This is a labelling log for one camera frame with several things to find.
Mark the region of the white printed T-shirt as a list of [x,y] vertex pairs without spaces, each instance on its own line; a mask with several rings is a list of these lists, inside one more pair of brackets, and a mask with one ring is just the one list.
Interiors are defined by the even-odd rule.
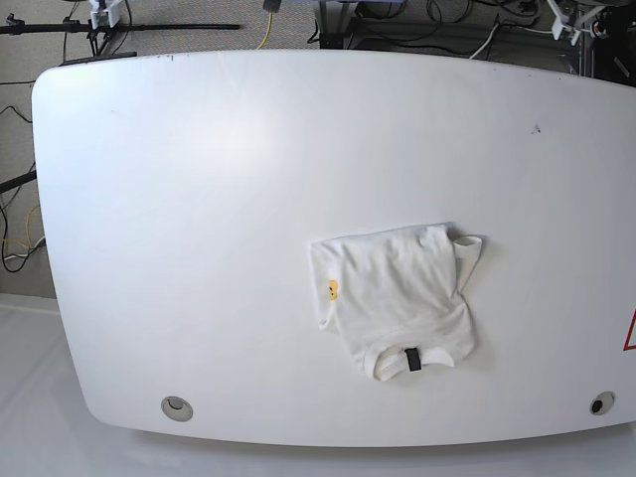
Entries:
[[319,327],[340,336],[354,365],[386,382],[422,368],[449,368],[476,346],[463,289],[483,241],[424,225],[315,242],[308,250]]

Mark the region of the black shirt label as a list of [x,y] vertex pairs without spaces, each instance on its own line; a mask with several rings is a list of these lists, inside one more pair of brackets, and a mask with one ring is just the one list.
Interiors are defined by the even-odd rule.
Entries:
[[404,350],[407,360],[408,370],[418,372],[422,368],[420,354],[417,348],[407,348]]

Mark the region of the left table grommet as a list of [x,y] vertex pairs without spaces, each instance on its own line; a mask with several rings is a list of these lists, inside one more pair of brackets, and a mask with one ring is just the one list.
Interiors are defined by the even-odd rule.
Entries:
[[168,418],[177,422],[187,422],[194,415],[191,405],[181,397],[164,397],[161,410]]

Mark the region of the table grommet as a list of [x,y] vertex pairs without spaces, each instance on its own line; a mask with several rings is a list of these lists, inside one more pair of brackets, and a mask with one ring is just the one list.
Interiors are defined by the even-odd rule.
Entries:
[[181,397],[164,397],[161,410],[168,418],[177,422],[187,422],[194,415],[191,405]]
[[592,415],[604,415],[609,412],[615,404],[615,393],[606,391],[595,397],[589,406]]

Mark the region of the black tripod stand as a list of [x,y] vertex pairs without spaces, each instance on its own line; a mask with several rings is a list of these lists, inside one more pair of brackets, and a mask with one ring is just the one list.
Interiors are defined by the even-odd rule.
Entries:
[[236,31],[240,30],[240,24],[133,24],[110,26],[94,26],[92,20],[82,23],[75,19],[65,19],[59,24],[27,24],[17,19],[13,14],[6,18],[6,23],[1,27],[1,34],[7,36],[20,36],[28,34],[86,34],[91,44],[91,52],[94,57],[102,57],[103,51],[109,41],[118,34],[127,37],[129,33],[146,31]]

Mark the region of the red warning sticker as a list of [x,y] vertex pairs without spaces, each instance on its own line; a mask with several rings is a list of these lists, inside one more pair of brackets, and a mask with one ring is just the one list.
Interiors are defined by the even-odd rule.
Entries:
[[635,343],[635,323],[636,323],[636,311],[633,313],[629,329],[625,338],[623,350],[631,351],[636,349]]

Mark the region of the right table grommet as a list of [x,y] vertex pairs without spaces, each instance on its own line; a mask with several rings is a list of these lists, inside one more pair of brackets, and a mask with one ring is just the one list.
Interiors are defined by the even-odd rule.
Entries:
[[604,415],[609,412],[615,404],[615,393],[606,391],[595,397],[589,406],[592,415]]

